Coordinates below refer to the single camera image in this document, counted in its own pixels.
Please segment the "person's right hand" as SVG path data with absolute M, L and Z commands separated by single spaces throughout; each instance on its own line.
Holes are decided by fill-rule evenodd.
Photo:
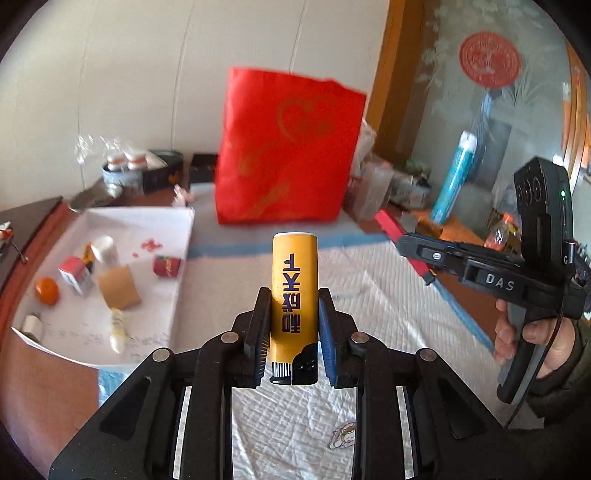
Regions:
M 495 361 L 505 365 L 516 354 L 515 342 L 516 329 L 508 320 L 508 305 L 504 300 L 496 301 L 496 308 L 500 316 L 495 326 L 494 354 Z M 544 319 L 534 321 L 523 327 L 522 337 L 534 345 L 547 346 L 557 325 L 557 319 Z M 571 357 L 575 350 L 576 330 L 570 319 L 563 319 L 557 331 L 554 341 L 540 367 L 537 378 L 543 379 L 557 371 Z

